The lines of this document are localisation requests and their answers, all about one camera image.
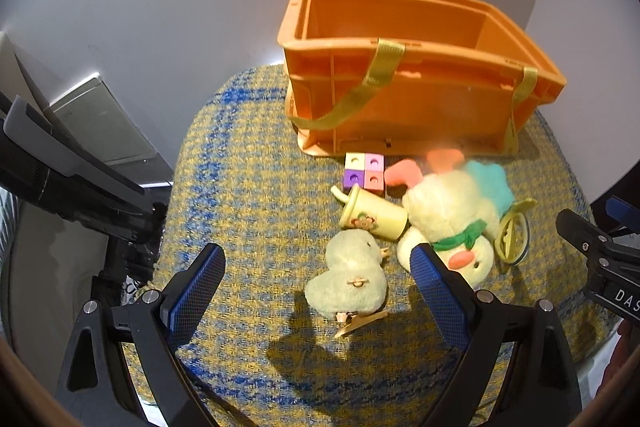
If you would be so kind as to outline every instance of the screw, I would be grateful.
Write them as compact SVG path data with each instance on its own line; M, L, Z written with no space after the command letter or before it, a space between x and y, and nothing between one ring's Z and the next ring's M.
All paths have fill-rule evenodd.
M549 299L540 299L540 302L538 303L538 305L545 312L549 312L554 308L553 303Z
M156 302L159 296L160 292L158 290L148 290L142 294L142 301L145 304L151 304L152 302Z
M476 292L476 297L478 297L480 302L484 302L485 304L489 304L494 301L494 294L489 290L478 290Z
M98 307L98 303L96 301L87 301L82 306L82 311L86 314L93 313Z

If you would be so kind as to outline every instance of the yellow strap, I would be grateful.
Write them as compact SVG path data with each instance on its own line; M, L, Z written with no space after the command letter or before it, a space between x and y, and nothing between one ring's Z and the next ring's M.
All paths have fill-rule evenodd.
M362 83L345 94L326 115L316 119L291 117L300 129L328 130L338 127L361 110L376 93L387 86L404 54L404 44L378 39L376 54Z
M511 97L511 116L507 123L507 130L504 133L504 153L513 155L518 152L518 132L516 124L513 121L513 111L522 102L529 98L538 83L538 70L530 66L524 66L522 73L522 81L513 88Z

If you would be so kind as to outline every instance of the orange plastic crate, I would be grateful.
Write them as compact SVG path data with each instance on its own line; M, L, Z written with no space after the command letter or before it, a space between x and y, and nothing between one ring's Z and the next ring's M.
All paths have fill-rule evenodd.
M299 131L312 155L421 155L457 147L500 154L523 67L536 87L514 108L520 130L566 84L515 23L478 0L290 0L278 33L290 78L285 112L316 119L361 83L378 38L405 45L391 83L332 130Z

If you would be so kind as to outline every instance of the stuffed animal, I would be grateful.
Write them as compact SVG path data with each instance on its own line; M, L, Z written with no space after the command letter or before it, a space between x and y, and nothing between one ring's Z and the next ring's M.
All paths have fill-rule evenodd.
M475 287L494 265L492 242L500 233L500 218L514 201L502 167L469 162L458 151L428 156L434 172L424 176L413 160L402 160L385 171L387 185L407 186L402 206L411 227L398 243L398 261L410 271L412 249L431 243L443 263Z
M380 267L385 254L366 230L338 232L326 246L328 270L306 284L309 306L343 324L348 315L375 312L386 297L386 278Z

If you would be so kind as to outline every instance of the blue and yellow rug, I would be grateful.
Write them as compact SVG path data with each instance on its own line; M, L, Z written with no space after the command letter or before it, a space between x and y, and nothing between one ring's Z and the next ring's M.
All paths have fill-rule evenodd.
M384 265L386 319L336 341L335 324L308 309L303 288L326 269L324 246L338 232L341 207L329 188L342 164L300 152L283 114L286 87L280 66L238 74L198 113L182 144L153 286L186 269L207 242L224 248L226 275L177 356L202 381L222 425L413 425L458 353L441 340L395 256ZM516 199L539 204L529 216L529 256L505 272L494 267L484 287L503 302L551 299L580 360L606 339L614 319L585 300L585 259L557 236L554 222L565 207L589 217L588 205L539 113L504 166ZM145 396L140 367L127 353ZM478 421L497 396L507 356L505 349ZM220 414L210 393L244 417Z

